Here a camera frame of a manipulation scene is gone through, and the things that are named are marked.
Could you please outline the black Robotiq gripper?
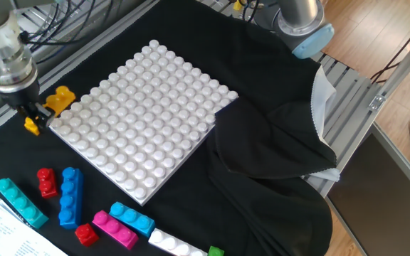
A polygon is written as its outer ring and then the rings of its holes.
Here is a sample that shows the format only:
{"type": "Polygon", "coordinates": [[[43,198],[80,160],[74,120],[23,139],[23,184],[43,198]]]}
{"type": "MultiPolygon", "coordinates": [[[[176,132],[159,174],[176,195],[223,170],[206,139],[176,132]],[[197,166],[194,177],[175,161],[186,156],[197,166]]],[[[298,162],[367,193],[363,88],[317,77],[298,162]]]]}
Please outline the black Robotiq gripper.
{"type": "Polygon", "coordinates": [[[17,92],[2,93],[1,99],[24,118],[29,118],[39,129],[45,129],[54,119],[55,111],[50,107],[44,107],[40,103],[39,97],[40,86],[38,83],[32,83],[27,88],[17,92]]]}

